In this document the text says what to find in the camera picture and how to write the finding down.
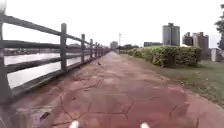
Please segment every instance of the water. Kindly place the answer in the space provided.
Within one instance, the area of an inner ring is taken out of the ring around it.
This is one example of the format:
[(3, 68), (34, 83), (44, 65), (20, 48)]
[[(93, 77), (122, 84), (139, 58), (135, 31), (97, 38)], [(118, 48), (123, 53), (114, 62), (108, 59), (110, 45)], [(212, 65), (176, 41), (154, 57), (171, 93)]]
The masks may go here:
[[(42, 60), (42, 59), (59, 57), (59, 56), (60, 55), (57, 53), (6, 56), (5, 65), (27, 62), (27, 61), (34, 61), (34, 60)], [(80, 57), (74, 58), (74, 59), (68, 59), (67, 66), (80, 62), (80, 60), (81, 60)], [(46, 64), (46, 65), (42, 65), (42, 66), (38, 66), (34, 68), (29, 68), (29, 69), (9, 73), (7, 77), (8, 77), (10, 87), (14, 88), (32, 79), (35, 79), (42, 75), (59, 70), (60, 68), (61, 68), (60, 62), (55, 62), (55, 63), (50, 63), (50, 64)]]

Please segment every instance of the fence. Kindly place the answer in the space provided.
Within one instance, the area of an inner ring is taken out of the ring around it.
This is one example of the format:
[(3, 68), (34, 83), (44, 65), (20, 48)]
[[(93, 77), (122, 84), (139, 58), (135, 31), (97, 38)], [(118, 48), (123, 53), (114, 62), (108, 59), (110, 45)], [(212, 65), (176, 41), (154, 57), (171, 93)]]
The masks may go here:
[[(100, 57), (103, 54), (109, 51), (109, 48), (103, 47), (102, 45), (98, 44), (97, 42), (93, 44), (93, 40), (91, 39), (90, 42), (85, 40), (85, 34), (81, 35), (81, 38), (74, 37), (66, 33), (67, 25), (65, 23), (61, 24), (61, 31), (56, 31), (44, 26), (40, 26), (25, 20), (21, 20), (12, 16), (7, 16), (5, 14), (0, 14), (0, 21), (1, 21), (1, 30), (0, 30), (0, 103), (6, 102), (17, 95), (20, 95), (27, 90), (37, 87), (38, 85), (42, 84), (43, 82), (49, 81), (50, 79), (66, 73), (68, 70), (79, 67), (80, 65), (93, 60), (94, 58)], [(16, 26), (21, 26), (33, 30), (37, 30), (40, 32), (53, 34), (56, 36), (60, 36), (60, 44), (51, 44), (51, 43), (37, 43), (37, 42), (27, 42), (27, 41), (18, 41), (18, 40), (3, 40), (2, 38), (2, 24), (8, 23)], [(81, 42), (80, 46), (70, 46), (66, 45), (66, 40), (72, 39), (75, 41)], [(50, 48), (56, 49), (60, 51), (60, 57), (51, 58), (51, 59), (44, 59), (44, 60), (36, 60), (30, 62), (22, 62), (17, 64), (10, 64), (4, 65), (4, 48), (26, 48), (26, 49), (35, 49), (35, 48)], [(79, 53), (75, 55), (66, 55), (66, 53)], [(81, 58), (81, 62), (75, 63), (73, 65), (67, 66), (67, 59), (72, 58)], [(54, 62), (61, 62), (61, 69), (46, 74), (44, 76), (40, 76), (36, 79), (28, 81), (23, 85), (15, 87), (13, 89), (10, 88), (7, 73), (13, 73), (19, 70), (33, 68), (36, 66), (41, 66), (49, 63)]]

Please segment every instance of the sky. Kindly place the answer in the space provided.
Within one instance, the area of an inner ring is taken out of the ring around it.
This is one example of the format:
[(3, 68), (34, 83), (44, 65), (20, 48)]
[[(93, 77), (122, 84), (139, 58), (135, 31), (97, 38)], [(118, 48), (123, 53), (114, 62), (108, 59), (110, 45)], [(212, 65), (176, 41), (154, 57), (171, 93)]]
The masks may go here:
[[(209, 35), (209, 47), (217, 47), (220, 34), (214, 23), (222, 15), (221, 0), (7, 0), (6, 14), (60, 30), (86, 40), (109, 45), (142, 46), (144, 42), (162, 42), (162, 26), (169, 22), (186, 32), (203, 31)], [(3, 38), (43, 43), (59, 43), (59, 37), (4, 24)], [(76, 43), (67, 40), (68, 44)]]

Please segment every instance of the wet pavement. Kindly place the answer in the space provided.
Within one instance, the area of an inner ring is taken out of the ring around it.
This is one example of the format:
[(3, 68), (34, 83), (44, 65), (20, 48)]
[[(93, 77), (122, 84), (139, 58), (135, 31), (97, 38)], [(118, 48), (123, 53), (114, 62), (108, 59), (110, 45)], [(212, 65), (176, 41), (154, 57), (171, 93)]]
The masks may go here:
[(116, 53), (13, 105), (24, 128), (223, 128), (224, 110)]

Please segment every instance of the paved walkway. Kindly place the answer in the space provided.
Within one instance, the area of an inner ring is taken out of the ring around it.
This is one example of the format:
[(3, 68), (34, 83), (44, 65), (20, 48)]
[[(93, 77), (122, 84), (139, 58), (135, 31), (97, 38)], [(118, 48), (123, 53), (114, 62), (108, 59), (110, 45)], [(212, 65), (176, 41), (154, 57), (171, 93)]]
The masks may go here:
[(177, 83), (109, 53), (21, 99), (27, 127), (223, 128), (224, 110)]

